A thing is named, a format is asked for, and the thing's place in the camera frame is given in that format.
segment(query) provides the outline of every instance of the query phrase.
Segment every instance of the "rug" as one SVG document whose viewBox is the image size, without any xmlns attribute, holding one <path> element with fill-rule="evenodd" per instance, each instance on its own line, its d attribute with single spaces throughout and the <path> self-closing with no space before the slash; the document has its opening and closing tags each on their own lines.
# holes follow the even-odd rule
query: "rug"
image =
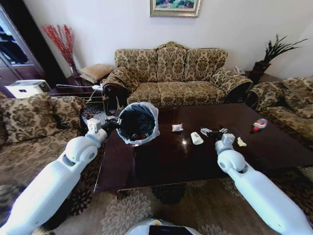
<svg viewBox="0 0 313 235">
<path fill-rule="evenodd" d="M 94 174 L 84 177 L 94 179 Z M 296 170 L 272 180 L 312 223 L 312 183 Z M 203 235 L 278 234 L 261 220 L 230 178 L 130 190 L 120 200 L 110 193 L 80 189 L 73 216 L 46 235 L 124 235 L 135 223 L 152 217 L 195 228 Z"/>
</svg>

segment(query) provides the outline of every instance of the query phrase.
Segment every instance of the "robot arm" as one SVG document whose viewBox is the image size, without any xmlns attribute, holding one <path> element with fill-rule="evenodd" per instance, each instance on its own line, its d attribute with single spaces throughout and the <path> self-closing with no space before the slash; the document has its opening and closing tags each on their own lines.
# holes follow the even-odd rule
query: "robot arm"
<svg viewBox="0 0 313 235">
<path fill-rule="evenodd" d="M 235 186 L 252 208 L 272 229 L 283 235 L 313 235 L 301 209 L 268 177 L 251 167 L 235 151 L 233 134 L 223 134 L 215 143 L 218 165 L 235 182 Z"/>
<path fill-rule="evenodd" d="M 115 121 L 109 121 L 101 128 L 98 120 L 88 120 L 88 133 L 71 139 L 65 151 L 17 198 L 8 221 L 0 228 L 0 235 L 30 235 L 48 221 L 71 193 L 83 169 L 96 157 L 101 143 L 117 126 Z"/>
</svg>

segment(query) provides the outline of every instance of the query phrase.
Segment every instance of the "dark wooden table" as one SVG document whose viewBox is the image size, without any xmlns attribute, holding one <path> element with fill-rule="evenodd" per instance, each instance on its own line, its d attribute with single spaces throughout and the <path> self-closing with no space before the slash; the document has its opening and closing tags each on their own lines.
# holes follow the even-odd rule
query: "dark wooden table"
<svg viewBox="0 0 313 235">
<path fill-rule="evenodd" d="M 110 135 L 101 163 L 95 191 L 121 192 L 132 188 L 175 184 L 226 176 L 217 165 L 214 139 L 200 134 L 200 127 L 241 137 L 247 147 L 234 148 L 262 172 L 313 165 L 313 153 L 272 123 L 260 133 L 250 134 L 251 125 L 261 116 L 244 104 L 182 106 L 159 109 L 160 136 L 149 143 L 125 144 L 116 131 Z M 183 123 L 181 134 L 172 133 L 172 124 Z M 193 145 L 190 134 L 204 140 Z"/>
</svg>

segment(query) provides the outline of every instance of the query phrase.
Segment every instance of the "picture frame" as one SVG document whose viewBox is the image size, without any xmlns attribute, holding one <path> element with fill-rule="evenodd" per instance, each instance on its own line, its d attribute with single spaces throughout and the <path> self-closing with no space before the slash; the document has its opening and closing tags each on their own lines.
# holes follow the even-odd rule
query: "picture frame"
<svg viewBox="0 0 313 235">
<path fill-rule="evenodd" d="M 150 17 L 198 17 L 201 0 L 150 0 Z"/>
</svg>

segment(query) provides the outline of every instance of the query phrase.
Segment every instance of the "trash bag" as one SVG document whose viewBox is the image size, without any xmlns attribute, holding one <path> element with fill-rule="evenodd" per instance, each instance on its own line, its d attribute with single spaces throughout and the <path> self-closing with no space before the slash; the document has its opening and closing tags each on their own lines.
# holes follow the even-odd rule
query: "trash bag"
<svg viewBox="0 0 313 235">
<path fill-rule="evenodd" d="M 120 113 L 122 125 L 117 133 L 127 144 L 147 143 L 160 135 L 157 116 L 158 109 L 151 103 L 132 103 Z"/>
</svg>

